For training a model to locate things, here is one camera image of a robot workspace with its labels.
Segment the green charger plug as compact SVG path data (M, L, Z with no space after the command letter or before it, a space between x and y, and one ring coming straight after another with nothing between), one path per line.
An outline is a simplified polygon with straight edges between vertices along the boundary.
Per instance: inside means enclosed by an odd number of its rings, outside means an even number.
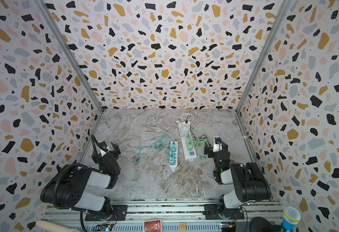
M189 135L186 137L186 142L187 142L187 149L191 151L193 149L193 145L192 145L192 139Z

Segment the white rectangular charger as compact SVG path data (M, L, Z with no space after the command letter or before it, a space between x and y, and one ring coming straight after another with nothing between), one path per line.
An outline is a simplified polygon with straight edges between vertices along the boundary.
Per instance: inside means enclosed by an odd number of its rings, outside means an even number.
M188 127L181 127L180 128L180 136L185 137L188 136L189 128Z

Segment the large colourful power strip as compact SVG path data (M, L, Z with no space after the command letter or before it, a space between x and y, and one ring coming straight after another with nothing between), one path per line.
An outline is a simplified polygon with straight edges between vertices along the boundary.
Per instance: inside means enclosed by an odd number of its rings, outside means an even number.
M184 158L187 161L194 161L197 158L196 150L190 132L190 122L178 123L181 143L183 146Z

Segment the teal charger plug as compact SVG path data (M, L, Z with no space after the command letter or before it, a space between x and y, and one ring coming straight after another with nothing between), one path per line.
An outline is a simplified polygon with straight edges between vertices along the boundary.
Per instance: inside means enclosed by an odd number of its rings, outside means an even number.
M177 151L177 147L176 147L176 142L171 142L170 144L170 152L173 153L173 152L176 152Z
M170 165L175 165L176 164L176 160L177 160L177 158L176 158L176 156L174 156L174 155L171 155L170 157L169 157L170 159Z

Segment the small white blue power strip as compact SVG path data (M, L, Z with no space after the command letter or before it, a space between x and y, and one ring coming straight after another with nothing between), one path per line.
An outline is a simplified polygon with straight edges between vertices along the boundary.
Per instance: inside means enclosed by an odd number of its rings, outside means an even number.
M178 166L178 142L176 142L176 147L177 147L177 151L176 152L173 152L173 153L171 153L170 152L170 155L169 156L171 156L171 155L174 155L174 156L176 156L176 158L177 158L177 160L176 160L176 164L175 165L170 165L169 164L169 166L170 166L170 168L171 168L171 170L173 171L173 172L175 172L176 170L177 170L177 166Z

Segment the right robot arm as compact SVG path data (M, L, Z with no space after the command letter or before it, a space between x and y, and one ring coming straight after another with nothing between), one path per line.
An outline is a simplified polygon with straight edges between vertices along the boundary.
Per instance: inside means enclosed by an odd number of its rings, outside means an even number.
M219 137L215 138L213 146L205 144L204 153L214 161L214 180L220 185L233 186L231 192L220 196L217 204L204 206L203 214L207 220L244 219L244 205L270 199L269 184L257 163L232 161L228 145Z

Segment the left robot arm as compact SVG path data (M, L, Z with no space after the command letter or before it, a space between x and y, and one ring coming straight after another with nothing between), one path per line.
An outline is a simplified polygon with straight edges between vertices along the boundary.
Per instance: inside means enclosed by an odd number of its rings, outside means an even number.
M105 141L99 142L91 136L92 159L98 168L81 163L65 165L58 174L44 187L40 194L43 203L51 204L56 209L70 209L86 212L86 220L117 220L118 213L111 205L110 198L92 194L87 187L112 189L120 175L117 162L121 153L117 144L110 146Z

